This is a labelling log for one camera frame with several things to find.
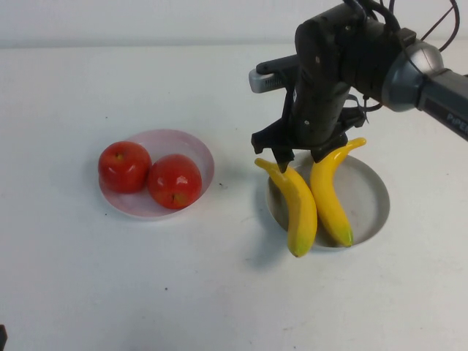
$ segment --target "yellow banana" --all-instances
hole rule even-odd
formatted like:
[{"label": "yellow banana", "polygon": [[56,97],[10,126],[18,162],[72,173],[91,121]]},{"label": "yellow banana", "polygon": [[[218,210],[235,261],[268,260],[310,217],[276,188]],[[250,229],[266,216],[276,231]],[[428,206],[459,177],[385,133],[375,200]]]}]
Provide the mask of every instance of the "yellow banana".
[{"label": "yellow banana", "polygon": [[351,140],[346,146],[331,152],[319,163],[312,166],[310,187],[317,202],[320,221],[327,232],[339,244],[353,245],[352,228],[333,187],[336,168],[344,161],[348,153],[366,144],[366,139],[359,137]]},{"label": "yellow banana", "polygon": [[256,159],[255,164],[268,172],[284,195],[290,217],[287,247],[294,256],[304,256],[312,248],[317,233],[317,207],[310,188],[294,168],[288,167],[281,173],[276,163]]}]

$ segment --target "white wall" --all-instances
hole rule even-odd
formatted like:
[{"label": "white wall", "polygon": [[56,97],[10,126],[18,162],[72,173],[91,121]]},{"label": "white wall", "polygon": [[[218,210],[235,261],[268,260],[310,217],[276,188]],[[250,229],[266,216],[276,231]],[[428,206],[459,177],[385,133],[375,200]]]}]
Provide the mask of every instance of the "white wall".
[{"label": "white wall", "polygon": [[[460,35],[468,36],[467,0]],[[0,0],[0,47],[292,40],[297,25],[339,0]],[[422,34],[448,0],[396,0]],[[434,37],[449,35],[453,18]]]}]

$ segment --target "pink plate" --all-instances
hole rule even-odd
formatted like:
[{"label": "pink plate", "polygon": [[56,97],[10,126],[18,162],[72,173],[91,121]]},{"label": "pink plate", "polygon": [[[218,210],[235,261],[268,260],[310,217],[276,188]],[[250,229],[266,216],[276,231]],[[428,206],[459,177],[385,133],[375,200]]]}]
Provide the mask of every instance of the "pink plate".
[{"label": "pink plate", "polygon": [[[202,175],[200,196],[210,186],[214,176],[214,160],[206,145],[193,135],[178,130],[155,129],[134,135],[128,140],[139,143],[148,150],[152,162],[168,154],[183,154],[190,157]],[[159,220],[182,211],[162,207],[152,199],[147,189],[137,194],[123,195],[110,191],[100,182],[99,186],[109,204],[134,218]]]}]

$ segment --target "white plate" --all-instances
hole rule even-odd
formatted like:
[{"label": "white plate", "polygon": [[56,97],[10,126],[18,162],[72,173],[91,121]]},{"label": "white plate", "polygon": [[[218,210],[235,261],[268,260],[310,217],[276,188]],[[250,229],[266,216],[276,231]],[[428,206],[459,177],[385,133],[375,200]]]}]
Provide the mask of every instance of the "white plate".
[{"label": "white plate", "polygon": [[[296,155],[290,163],[309,184],[312,158],[308,152]],[[387,188],[368,165],[347,156],[338,167],[333,180],[335,191],[350,221],[355,246],[374,237],[383,228],[390,213],[390,197]],[[288,212],[286,200],[269,178],[266,192],[268,210],[278,224],[287,230]],[[314,248],[341,250],[319,223]]]},{"label": "white plate", "polygon": [[[183,154],[195,162],[202,176],[200,197],[210,186],[214,176],[214,160],[206,145],[193,135],[172,129],[155,129],[128,139],[141,144],[155,162],[168,154]],[[137,194],[117,194],[99,182],[104,198],[120,212],[137,219],[159,220],[185,210],[170,210],[156,203],[145,188]]]}]

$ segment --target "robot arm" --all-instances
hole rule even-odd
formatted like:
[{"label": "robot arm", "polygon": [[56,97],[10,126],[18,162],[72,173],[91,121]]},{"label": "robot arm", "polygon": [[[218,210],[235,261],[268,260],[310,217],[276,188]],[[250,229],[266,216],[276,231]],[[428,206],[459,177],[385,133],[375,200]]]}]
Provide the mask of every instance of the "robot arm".
[{"label": "robot arm", "polygon": [[3,351],[5,344],[7,343],[7,331],[4,325],[0,325],[0,351]]},{"label": "robot arm", "polygon": [[[365,4],[362,7],[348,3]],[[301,24],[297,55],[264,62],[249,73],[255,93],[286,88],[282,117],[252,135],[255,152],[271,148],[282,170],[293,149],[319,162],[347,142],[366,112],[344,108],[351,87],[394,111],[418,108],[468,140],[468,79],[444,68],[438,49],[416,33],[370,16],[372,0],[346,1]]]}]

